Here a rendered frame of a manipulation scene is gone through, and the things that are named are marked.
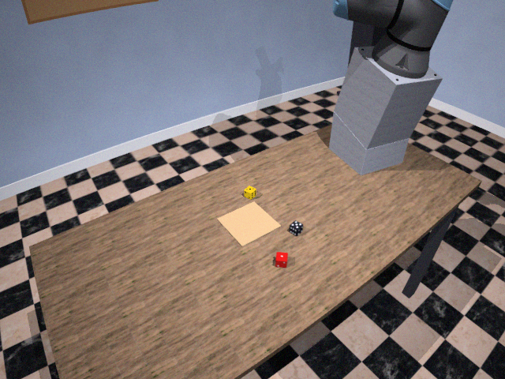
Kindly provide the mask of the yellow die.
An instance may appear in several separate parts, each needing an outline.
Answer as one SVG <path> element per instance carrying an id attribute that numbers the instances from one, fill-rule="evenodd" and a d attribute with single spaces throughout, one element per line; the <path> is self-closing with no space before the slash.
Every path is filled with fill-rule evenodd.
<path id="1" fill-rule="evenodd" d="M 252 200 L 256 196 L 256 189 L 251 186 L 248 186 L 246 189 L 244 189 L 244 194 L 245 197 Z"/>

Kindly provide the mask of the beige flat mat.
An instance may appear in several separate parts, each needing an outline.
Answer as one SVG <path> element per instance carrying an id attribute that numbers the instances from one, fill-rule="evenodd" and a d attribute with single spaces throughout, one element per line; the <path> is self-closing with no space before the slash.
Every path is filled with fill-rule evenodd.
<path id="1" fill-rule="evenodd" d="M 217 220 L 241 246 L 281 227 L 255 202 L 221 216 Z"/>

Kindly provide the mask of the red die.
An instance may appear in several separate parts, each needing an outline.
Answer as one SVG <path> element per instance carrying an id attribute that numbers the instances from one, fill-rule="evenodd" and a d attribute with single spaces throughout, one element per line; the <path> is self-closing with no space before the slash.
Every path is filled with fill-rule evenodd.
<path id="1" fill-rule="evenodd" d="M 276 260 L 275 260 L 275 267 L 286 268 L 286 266 L 287 266 L 287 257 L 288 257 L 288 253 L 277 252 L 277 254 L 276 254 Z"/>

